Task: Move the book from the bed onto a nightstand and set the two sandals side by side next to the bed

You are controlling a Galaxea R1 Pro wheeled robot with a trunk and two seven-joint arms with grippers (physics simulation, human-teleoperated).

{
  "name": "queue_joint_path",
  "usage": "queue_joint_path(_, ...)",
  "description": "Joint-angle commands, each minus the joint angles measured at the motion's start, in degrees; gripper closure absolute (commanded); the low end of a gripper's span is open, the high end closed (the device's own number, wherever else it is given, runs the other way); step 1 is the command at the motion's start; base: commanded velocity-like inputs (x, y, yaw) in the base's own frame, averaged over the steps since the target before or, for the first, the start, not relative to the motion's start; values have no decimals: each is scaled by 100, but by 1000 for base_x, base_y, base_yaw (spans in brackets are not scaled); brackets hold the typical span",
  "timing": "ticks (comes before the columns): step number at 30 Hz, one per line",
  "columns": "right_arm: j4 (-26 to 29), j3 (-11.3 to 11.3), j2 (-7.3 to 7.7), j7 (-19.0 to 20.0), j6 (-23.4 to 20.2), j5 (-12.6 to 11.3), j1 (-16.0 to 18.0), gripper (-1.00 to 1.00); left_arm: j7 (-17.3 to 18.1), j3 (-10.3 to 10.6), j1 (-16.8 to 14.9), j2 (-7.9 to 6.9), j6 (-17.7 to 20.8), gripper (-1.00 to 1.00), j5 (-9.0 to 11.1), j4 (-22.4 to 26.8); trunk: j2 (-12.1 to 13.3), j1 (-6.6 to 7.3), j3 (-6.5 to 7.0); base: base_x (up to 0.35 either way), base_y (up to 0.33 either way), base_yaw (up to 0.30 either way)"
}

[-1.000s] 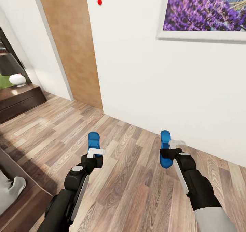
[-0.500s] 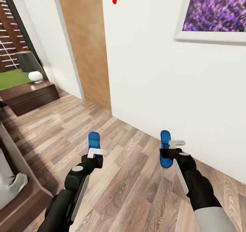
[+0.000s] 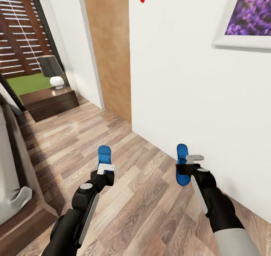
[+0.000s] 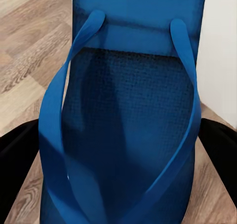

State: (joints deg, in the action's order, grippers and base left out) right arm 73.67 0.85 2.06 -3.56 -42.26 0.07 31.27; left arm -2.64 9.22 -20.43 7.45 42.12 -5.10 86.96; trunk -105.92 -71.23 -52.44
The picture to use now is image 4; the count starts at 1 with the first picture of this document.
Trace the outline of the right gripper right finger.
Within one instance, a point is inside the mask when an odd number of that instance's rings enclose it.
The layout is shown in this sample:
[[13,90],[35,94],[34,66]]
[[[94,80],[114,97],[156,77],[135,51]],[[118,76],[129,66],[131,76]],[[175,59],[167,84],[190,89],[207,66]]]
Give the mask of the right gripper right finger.
[[237,132],[220,122],[201,118],[198,137],[237,207]]

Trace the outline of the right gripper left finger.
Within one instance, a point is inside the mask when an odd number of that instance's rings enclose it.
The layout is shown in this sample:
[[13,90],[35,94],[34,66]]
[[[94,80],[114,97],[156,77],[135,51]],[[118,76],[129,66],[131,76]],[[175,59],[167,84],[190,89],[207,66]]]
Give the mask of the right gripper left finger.
[[39,151],[39,119],[0,137],[0,224],[5,220]]

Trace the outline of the sandal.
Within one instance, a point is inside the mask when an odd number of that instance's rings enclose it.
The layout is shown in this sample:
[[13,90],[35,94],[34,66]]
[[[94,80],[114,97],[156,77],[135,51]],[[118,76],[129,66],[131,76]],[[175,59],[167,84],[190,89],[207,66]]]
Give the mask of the sandal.
[[181,224],[204,3],[73,0],[72,47],[39,112],[39,224]]

